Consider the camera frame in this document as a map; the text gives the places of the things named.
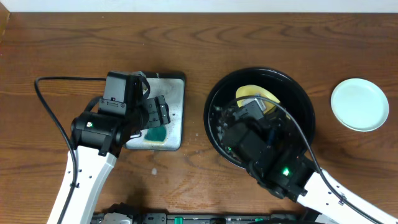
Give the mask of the mint plate with long stain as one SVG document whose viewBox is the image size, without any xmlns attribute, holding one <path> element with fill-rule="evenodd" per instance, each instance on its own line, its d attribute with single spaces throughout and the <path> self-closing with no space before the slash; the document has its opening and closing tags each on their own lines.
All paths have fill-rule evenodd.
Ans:
<svg viewBox="0 0 398 224">
<path fill-rule="evenodd" d="M 362 78 L 339 83 L 332 91 L 330 105 L 343 126 L 359 132 L 380 128 L 389 116 L 389 102 L 384 92 Z"/>
</svg>

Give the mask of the green scrubbing sponge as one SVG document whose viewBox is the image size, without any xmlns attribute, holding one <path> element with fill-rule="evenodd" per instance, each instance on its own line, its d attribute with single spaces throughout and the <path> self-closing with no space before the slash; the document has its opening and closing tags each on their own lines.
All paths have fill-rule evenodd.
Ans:
<svg viewBox="0 0 398 224">
<path fill-rule="evenodd" d="M 150 128 L 147 130 L 144 140 L 150 142 L 161 143 L 164 142 L 167 137 L 167 130 L 164 126 L 156 128 Z"/>
</svg>

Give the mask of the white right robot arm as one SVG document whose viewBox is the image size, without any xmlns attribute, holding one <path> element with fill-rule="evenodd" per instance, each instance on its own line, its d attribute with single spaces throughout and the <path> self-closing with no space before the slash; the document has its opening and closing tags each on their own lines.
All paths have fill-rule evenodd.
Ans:
<svg viewBox="0 0 398 224">
<path fill-rule="evenodd" d="M 218 127 L 220 148 L 257 184 L 337 223 L 397 223 L 397 218 L 342 186 L 315 156 L 296 121 L 240 120 Z"/>
</svg>

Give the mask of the yellow plate with red stain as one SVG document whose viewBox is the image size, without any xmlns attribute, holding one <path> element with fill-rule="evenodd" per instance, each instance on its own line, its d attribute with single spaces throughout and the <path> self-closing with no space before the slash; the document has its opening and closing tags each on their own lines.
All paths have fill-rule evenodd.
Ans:
<svg viewBox="0 0 398 224">
<path fill-rule="evenodd" d="M 270 99 L 272 101 L 275 101 L 276 103 L 280 103 L 280 100 L 273 95 L 271 92 L 266 90 L 263 87 L 257 86 L 257 85 L 246 85 L 246 86 L 241 86 L 236 90 L 236 98 L 242 97 L 242 96 L 251 96 L 251 95 L 259 95 L 264 98 Z M 243 101 L 238 101 L 237 106 L 241 107 Z M 273 105 L 272 103 L 268 101 L 264 101 L 264 103 L 267 106 L 267 109 L 265 110 L 264 114 L 267 119 L 272 119 L 275 117 L 279 116 L 278 107 Z"/>
</svg>

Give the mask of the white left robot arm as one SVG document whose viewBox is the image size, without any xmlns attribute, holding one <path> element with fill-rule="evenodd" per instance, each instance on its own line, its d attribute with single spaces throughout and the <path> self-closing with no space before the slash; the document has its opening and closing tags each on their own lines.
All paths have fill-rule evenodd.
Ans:
<svg viewBox="0 0 398 224">
<path fill-rule="evenodd" d="M 171 122 L 145 128 L 132 134 L 123 145 L 128 150 L 175 151 L 181 145 L 183 99 L 171 95 L 157 96 L 161 109 L 171 115 Z M 119 152 L 99 154 L 99 147 L 79 143 L 68 153 L 67 169 L 48 223 L 89 223 L 109 173 Z"/>
</svg>

